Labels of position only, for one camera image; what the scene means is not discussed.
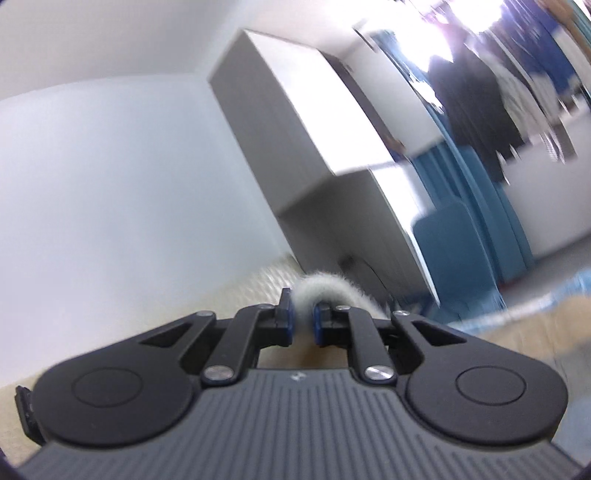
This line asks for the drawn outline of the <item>cream quilted headboard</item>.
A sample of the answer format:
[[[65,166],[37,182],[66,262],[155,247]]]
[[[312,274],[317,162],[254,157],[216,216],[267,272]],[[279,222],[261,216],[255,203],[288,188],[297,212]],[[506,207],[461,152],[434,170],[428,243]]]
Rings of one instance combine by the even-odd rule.
[[[231,318],[243,307],[279,303],[283,288],[304,276],[293,256],[287,256],[202,297],[196,310],[212,311],[218,319]]]

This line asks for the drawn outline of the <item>grey white wardrobe cabinet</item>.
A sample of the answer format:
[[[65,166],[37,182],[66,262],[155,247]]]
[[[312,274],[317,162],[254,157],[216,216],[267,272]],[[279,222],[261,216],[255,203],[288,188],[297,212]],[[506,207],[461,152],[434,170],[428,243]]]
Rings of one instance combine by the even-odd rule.
[[[211,88],[301,269],[370,294],[434,294],[413,225],[432,202],[325,56],[242,31]]]

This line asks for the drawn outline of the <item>black hanging garment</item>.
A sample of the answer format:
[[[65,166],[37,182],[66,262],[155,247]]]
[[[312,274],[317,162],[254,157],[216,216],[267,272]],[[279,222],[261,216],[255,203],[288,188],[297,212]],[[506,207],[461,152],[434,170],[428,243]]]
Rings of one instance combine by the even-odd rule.
[[[512,158],[524,140],[504,106],[497,77],[468,47],[468,32],[456,24],[442,24],[439,29],[451,58],[431,59],[429,83],[456,144],[473,148],[491,181],[504,184],[502,162]]]

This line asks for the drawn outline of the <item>cream blue striped fleece sweater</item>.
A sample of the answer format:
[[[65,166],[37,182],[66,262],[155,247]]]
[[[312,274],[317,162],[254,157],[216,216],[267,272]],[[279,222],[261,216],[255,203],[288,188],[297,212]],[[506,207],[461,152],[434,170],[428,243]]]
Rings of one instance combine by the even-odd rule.
[[[294,340],[311,344],[314,341],[315,306],[321,303],[329,306],[349,306],[367,311],[376,319],[386,319],[384,309],[370,298],[361,288],[337,274],[317,272],[294,283],[290,293],[294,306]]]

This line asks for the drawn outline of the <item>blue upholstered chair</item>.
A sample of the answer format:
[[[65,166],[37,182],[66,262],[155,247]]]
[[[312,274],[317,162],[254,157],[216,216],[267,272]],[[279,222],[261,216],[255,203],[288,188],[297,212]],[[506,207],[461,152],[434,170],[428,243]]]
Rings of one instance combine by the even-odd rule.
[[[413,234],[434,284],[431,320],[450,324],[506,308],[467,207],[453,201],[420,218]]]

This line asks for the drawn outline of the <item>patchwork pastel bed quilt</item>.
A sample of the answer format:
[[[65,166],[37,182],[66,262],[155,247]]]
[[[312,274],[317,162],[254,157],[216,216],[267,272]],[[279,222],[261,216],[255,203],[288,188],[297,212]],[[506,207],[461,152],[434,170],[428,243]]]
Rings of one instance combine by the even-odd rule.
[[[502,347],[547,361],[565,372],[560,357],[590,343],[590,272],[576,274],[553,292],[523,305],[450,326]],[[293,346],[268,347],[257,365],[272,369],[341,368],[346,353],[338,347],[321,348],[310,338]]]

